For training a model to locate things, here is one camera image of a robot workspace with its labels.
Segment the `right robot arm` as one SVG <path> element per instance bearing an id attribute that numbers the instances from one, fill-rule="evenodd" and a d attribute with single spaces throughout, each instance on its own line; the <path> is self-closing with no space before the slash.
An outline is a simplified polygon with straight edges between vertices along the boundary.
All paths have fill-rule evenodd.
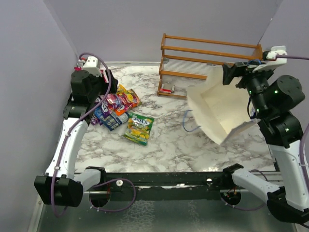
<path id="1" fill-rule="evenodd" d="M 305 224 L 309 220 L 309 167 L 304 154 L 304 133 L 291 110 L 305 95 L 298 79 L 282 75 L 272 84 L 272 70 L 256 71 L 258 64 L 237 62 L 223 65 L 223 84 L 238 77 L 237 88 L 247 90 L 254 107 L 253 117 L 275 158 L 283 185 L 271 184 L 234 164 L 223 170 L 222 184 L 227 189 L 242 187 L 266 203 L 281 222 Z"/>

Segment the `purple M&M's packet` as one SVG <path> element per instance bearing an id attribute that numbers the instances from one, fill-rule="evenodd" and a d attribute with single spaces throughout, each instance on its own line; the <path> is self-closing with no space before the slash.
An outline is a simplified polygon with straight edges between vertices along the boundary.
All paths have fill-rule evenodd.
<path id="1" fill-rule="evenodd" d="M 103 123 L 95 116 L 92 115 L 90 123 L 94 126 L 94 125 L 102 125 Z"/>

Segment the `blue snack packet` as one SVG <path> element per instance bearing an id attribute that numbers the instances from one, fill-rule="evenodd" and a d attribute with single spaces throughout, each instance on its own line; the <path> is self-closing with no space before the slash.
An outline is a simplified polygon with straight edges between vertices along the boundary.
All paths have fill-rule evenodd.
<path id="1" fill-rule="evenodd" d="M 129 120 L 129 113 L 123 113 L 120 116 L 117 116 L 115 112 L 112 112 L 110 115 L 105 116 L 100 107 L 94 111 L 94 115 L 99 119 L 99 121 L 106 126 L 110 131 L 115 130 L 119 126 L 125 124 Z"/>

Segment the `purple Fox's berries packet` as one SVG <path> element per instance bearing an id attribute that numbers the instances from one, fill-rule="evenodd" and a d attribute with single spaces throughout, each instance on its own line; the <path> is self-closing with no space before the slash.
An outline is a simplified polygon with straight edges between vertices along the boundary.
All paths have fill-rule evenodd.
<path id="1" fill-rule="evenodd" d="M 117 94 L 108 94 L 102 104 L 97 109 L 101 109 L 103 113 L 111 113 L 122 105 Z"/>

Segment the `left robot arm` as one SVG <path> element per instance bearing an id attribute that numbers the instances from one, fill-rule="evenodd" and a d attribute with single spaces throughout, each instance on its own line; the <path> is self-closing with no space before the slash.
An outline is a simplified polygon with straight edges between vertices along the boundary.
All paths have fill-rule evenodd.
<path id="1" fill-rule="evenodd" d="M 91 187 L 97 191 L 106 187 L 104 168 L 88 167 L 81 174 L 75 174 L 77 154 L 96 108 L 95 100 L 117 91 L 118 81 L 111 71 L 107 69 L 105 74 L 108 81 L 86 70 L 74 71 L 71 75 L 71 95 L 63 111 L 56 152 L 45 173 L 34 181 L 46 205 L 77 207 L 85 191 Z"/>

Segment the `orange Fox's candy packet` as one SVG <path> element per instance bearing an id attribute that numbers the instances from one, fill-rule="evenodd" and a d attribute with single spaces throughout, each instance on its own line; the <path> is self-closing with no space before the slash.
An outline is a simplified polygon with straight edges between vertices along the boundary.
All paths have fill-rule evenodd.
<path id="1" fill-rule="evenodd" d="M 132 108 L 138 107 L 142 104 L 138 95 L 133 89 L 123 90 L 117 93 L 121 105 L 114 110 L 117 116 L 120 116 Z"/>

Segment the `green snack packet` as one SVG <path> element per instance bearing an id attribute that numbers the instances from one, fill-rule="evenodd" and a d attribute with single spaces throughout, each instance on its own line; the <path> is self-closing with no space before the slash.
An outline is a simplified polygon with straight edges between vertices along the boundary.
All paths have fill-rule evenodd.
<path id="1" fill-rule="evenodd" d="M 152 117 L 130 113 L 128 125 L 123 136 L 135 143 L 146 146 L 154 120 Z"/>

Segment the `blue checkered paper bag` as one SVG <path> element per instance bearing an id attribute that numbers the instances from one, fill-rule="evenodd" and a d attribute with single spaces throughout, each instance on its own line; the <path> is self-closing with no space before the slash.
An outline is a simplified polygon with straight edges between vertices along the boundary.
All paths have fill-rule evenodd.
<path id="1" fill-rule="evenodd" d="M 253 107 L 247 106 L 249 95 L 236 88 L 240 78 L 223 85 L 223 68 L 212 69 L 203 83 L 187 88 L 187 102 L 195 122 L 218 145 L 254 126 L 258 119 L 250 119 Z"/>

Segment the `pink chips bag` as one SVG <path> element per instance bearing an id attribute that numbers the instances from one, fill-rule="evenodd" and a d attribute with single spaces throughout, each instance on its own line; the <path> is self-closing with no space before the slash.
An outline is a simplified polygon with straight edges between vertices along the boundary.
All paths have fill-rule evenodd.
<path id="1" fill-rule="evenodd" d="M 100 72 L 102 74 L 102 77 L 103 77 L 105 83 L 109 83 L 109 78 L 108 78 L 108 76 L 106 74 L 106 70 L 105 69 L 101 69 Z"/>

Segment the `yellow M&M's packet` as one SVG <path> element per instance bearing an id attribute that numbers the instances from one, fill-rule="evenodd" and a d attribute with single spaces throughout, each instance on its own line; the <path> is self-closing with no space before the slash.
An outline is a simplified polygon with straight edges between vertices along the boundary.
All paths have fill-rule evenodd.
<path id="1" fill-rule="evenodd" d="M 126 91 L 126 88 L 123 87 L 122 85 L 118 85 L 117 93 L 116 93 L 116 94 L 121 94 L 121 93 L 123 93 L 124 91 Z"/>

